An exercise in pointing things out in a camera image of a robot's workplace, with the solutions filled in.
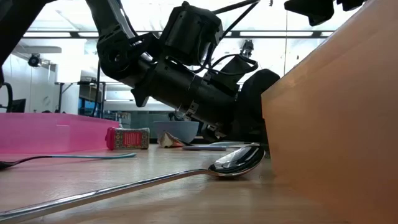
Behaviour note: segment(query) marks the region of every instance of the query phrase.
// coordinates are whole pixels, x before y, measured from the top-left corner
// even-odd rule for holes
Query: crumpled paper
[[[186,146],[186,145],[190,145],[187,144],[185,142],[182,142],[181,140],[179,140],[178,138],[172,136],[170,133],[168,133],[167,131],[165,131],[162,135],[162,137],[160,137],[157,140],[157,143],[160,144],[160,146],[164,147],[164,148],[168,148],[168,147],[182,147],[182,146]]]

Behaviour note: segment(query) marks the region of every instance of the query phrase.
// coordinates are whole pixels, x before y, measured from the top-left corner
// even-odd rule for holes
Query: pink plastic bin
[[[117,121],[73,114],[1,113],[0,154],[60,154],[106,149]]]

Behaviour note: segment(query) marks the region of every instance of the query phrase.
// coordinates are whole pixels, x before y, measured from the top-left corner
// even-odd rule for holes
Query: black cable
[[[217,14],[220,14],[220,13],[224,13],[224,12],[228,12],[228,11],[231,11],[231,10],[234,10],[234,9],[238,9],[240,7],[243,7],[243,6],[247,6],[247,5],[250,5],[250,4],[258,3],[259,1],[260,0],[246,0],[246,1],[243,1],[243,2],[238,2],[236,4],[232,4],[230,6],[226,6],[226,7],[222,7],[221,9],[214,10],[212,13],[217,15]]]
[[[207,69],[206,65],[209,65],[209,67],[211,66],[211,56],[213,55],[214,44],[210,44],[209,47],[207,48],[206,58],[203,64],[201,64],[200,62],[199,49],[200,49],[200,41],[198,44],[198,57],[197,57],[200,68],[192,71],[193,73],[199,73],[204,69]]]
[[[95,99],[94,99],[94,109],[93,112],[91,113],[91,117],[94,117],[95,115],[95,109],[97,109],[97,104],[98,104],[98,93],[100,92],[100,76],[101,76],[101,62],[100,59],[98,59],[98,68],[97,68],[97,89],[95,90]]]
[[[11,113],[12,111],[12,101],[13,101],[13,95],[12,95],[12,86],[10,83],[3,83],[3,85],[6,86],[7,88],[7,94],[8,94],[8,104],[7,104],[7,113]]]
[[[253,66],[251,66],[249,69],[245,69],[245,70],[243,70],[242,72],[237,72],[237,73],[228,73],[228,72],[222,72],[222,71],[213,69],[213,67],[216,66],[218,63],[220,63],[222,60],[224,60],[224,59],[226,59],[226,58],[228,58],[228,57],[232,57],[232,56],[238,56],[238,57],[240,57],[242,60],[244,60],[246,63],[250,63],[250,64],[252,64]],[[244,75],[244,74],[246,74],[246,73],[253,72],[253,71],[257,70],[257,68],[259,68],[259,64],[258,64],[255,60],[251,60],[251,59],[249,59],[249,58],[247,58],[247,57],[244,57],[244,56],[242,56],[242,55],[239,55],[239,54],[230,54],[230,55],[225,55],[224,57],[221,57],[220,59],[218,59],[218,60],[214,63],[214,65],[213,65],[211,68],[207,68],[207,69],[208,69],[209,71],[211,71],[211,72],[216,72],[216,73],[221,74],[221,75],[231,75],[231,76],[234,76],[234,75]]]
[[[126,18],[127,25],[128,25],[129,28],[131,29],[132,34],[134,34],[136,37],[138,37],[139,35],[138,35],[138,33],[134,30],[134,28],[132,28],[132,25],[131,25],[129,16],[126,14],[122,2],[121,2],[121,1],[118,1],[118,3],[119,3],[120,9],[122,10],[122,12],[123,12],[123,14],[124,14],[124,17]]]
[[[251,4],[225,31],[221,40],[230,32],[236,24],[238,24],[255,6],[257,6],[258,2]]]
[[[200,31],[199,33],[199,40],[198,40],[198,44],[197,44],[197,63],[199,64],[200,68],[193,70],[191,72],[197,74],[201,71],[203,71],[206,68],[206,64],[208,63],[208,53],[206,54],[206,58],[205,58],[205,63],[203,63],[203,65],[201,64],[201,58],[200,58],[200,44],[201,44],[201,35],[203,33],[203,29]]]

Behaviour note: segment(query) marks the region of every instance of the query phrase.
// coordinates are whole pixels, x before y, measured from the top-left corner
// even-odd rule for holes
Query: table surface
[[[0,210],[208,167],[229,152],[183,151],[151,145],[118,160],[37,159],[0,172]],[[76,154],[120,154],[90,151]],[[0,161],[23,155],[2,155]],[[24,223],[348,223],[301,197],[264,159],[234,180],[197,175],[71,208]]]

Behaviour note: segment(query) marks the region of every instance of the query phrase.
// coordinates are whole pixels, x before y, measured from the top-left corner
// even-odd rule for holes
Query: light fixture
[[[252,36],[252,37],[286,36],[286,32],[284,32],[284,31],[270,31],[270,32],[244,31],[244,32],[241,32],[241,36]]]
[[[79,32],[80,37],[98,37],[98,32]]]
[[[321,37],[328,37],[332,34],[333,32],[322,32]]]
[[[126,84],[124,84],[124,83],[121,83],[121,82],[106,82],[106,84],[107,85],[114,85],[114,86],[120,86],[120,85],[122,85],[122,86],[127,86]]]
[[[112,102],[128,102],[128,101],[134,101],[134,100],[129,100],[129,99],[115,99],[115,100],[105,100],[105,101],[112,101]]]
[[[24,37],[70,37],[68,32],[26,32]]]
[[[287,36],[294,36],[294,37],[310,37],[312,34],[313,34],[312,31],[287,32]]]

